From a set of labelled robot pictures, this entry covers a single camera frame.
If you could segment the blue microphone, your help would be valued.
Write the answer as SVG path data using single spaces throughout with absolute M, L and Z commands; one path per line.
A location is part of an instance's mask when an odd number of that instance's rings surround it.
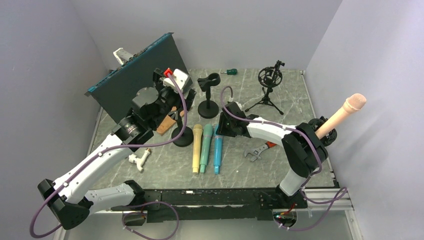
M 218 133 L 219 125 L 217 124 L 214 128 L 214 154 L 213 154 L 213 166 L 214 173 L 218 175 L 220 173 L 222 164 L 222 147 L 223 147 L 223 136 Z

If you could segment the teal green microphone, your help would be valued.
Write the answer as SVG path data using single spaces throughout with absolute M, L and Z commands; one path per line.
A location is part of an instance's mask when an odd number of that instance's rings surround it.
M 200 164 L 199 164 L 200 173 L 206 172 L 206 167 L 209 161 L 209 152 L 210 152 L 210 145 L 211 145 L 211 139 L 213 136 L 213 131 L 214 129 L 211 124 L 206 124 L 203 128 L 202 146 L 201 146 Z

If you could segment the beige yellow microphone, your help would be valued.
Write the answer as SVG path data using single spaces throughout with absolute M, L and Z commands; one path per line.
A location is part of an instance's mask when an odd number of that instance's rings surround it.
M 192 153 L 192 173 L 198 174 L 200 172 L 200 156 L 203 127 L 201 124 L 194 125 L 193 129 L 193 153 Z

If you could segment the black tripod shock mount stand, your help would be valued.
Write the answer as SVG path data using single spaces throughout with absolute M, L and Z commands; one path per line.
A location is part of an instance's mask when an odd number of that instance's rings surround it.
M 272 93 L 274 88 L 278 87 L 283 81 L 283 74 L 280 70 L 280 67 L 284 66 L 284 62 L 277 60 L 274 66 L 267 66 L 259 71 L 258 82 L 262 86 L 262 92 L 264 93 L 264 96 L 257 103 L 253 104 L 251 107 L 246 108 L 244 110 L 245 112 L 248 112 L 255 106 L 264 105 L 274 107 L 281 115 L 284 115 L 284 112 L 280 110 L 271 101 L 270 98 L 270 93 Z

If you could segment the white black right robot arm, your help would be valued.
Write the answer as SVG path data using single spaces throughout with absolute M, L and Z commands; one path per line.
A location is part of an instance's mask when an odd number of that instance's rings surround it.
M 328 158 L 326 147 L 337 138 L 335 129 L 322 138 L 316 136 L 316 129 L 325 122 L 324 117 L 299 125 L 271 122 L 254 114 L 246 116 L 239 104 L 232 101 L 222 108 L 217 132 L 227 137 L 262 139 L 284 148 L 290 170 L 278 185 L 275 200 L 280 207 L 287 208 L 295 201 L 295 194 L 307 178 Z

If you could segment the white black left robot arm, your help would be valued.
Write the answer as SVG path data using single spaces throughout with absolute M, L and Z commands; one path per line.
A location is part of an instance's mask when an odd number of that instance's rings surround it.
M 46 205 L 66 230 L 75 228 L 89 215 L 118 206 L 139 209 L 145 191 L 134 181 L 93 190 L 93 184 L 119 161 L 130 156 L 151 139 L 173 108 L 189 109 L 195 91 L 187 98 L 183 90 L 190 76 L 180 69 L 156 69 L 153 86 L 140 89 L 126 116 L 112 129 L 99 147 L 76 167 L 55 180 L 44 179 L 38 190 Z

